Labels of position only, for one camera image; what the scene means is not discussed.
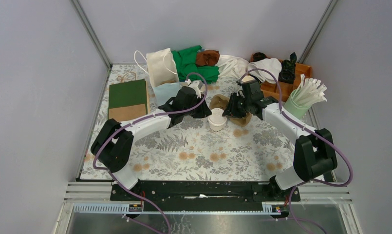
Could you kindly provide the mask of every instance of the light blue cloth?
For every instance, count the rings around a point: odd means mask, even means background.
[[[153,87],[157,99],[157,106],[164,105],[171,97],[175,97],[180,90],[180,83],[167,83]]]

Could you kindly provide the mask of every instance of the table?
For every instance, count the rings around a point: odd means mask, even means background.
[[[149,86],[150,110],[157,109],[149,77],[137,65],[114,65],[96,118],[80,179],[111,179],[104,170],[95,170],[91,144],[107,120],[109,85],[145,79]],[[234,78],[219,78],[208,86],[206,97],[222,94],[230,97],[240,87]],[[311,125],[309,118],[304,122]],[[183,122],[165,131],[138,140],[131,149],[128,166],[139,179],[147,180],[228,180],[267,181],[293,165],[289,141],[276,128],[257,117],[245,127],[229,120],[224,129],[212,132],[207,118],[185,117]]]

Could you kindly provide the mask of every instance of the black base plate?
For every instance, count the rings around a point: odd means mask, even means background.
[[[144,192],[163,211],[261,211],[262,201],[285,202],[285,197],[264,197],[263,191],[256,191],[263,190],[265,185],[265,182],[139,180],[131,191]],[[112,191],[111,201],[139,201],[116,184]],[[299,193],[293,194],[292,201],[300,201]],[[144,211],[157,210],[149,204],[144,205]]]

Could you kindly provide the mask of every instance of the gray floor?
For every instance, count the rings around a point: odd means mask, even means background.
[[[297,217],[317,222],[328,233],[345,234],[346,230],[339,209],[335,205],[294,205]],[[168,215],[172,234],[256,234],[289,233],[301,234],[303,231],[294,220],[263,222],[272,219],[263,215]],[[167,233],[161,215],[141,215],[137,220]],[[315,234],[323,233],[313,225],[304,224]],[[126,222],[117,214],[74,213],[70,234],[153,234],[138,224]]]

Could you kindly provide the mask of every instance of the white container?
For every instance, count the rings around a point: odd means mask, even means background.
[[[222,116],[223,112],[220,108],[211,110],[211,115],[207,117],[211,130],[220,131],[226,125],[227,118]]]

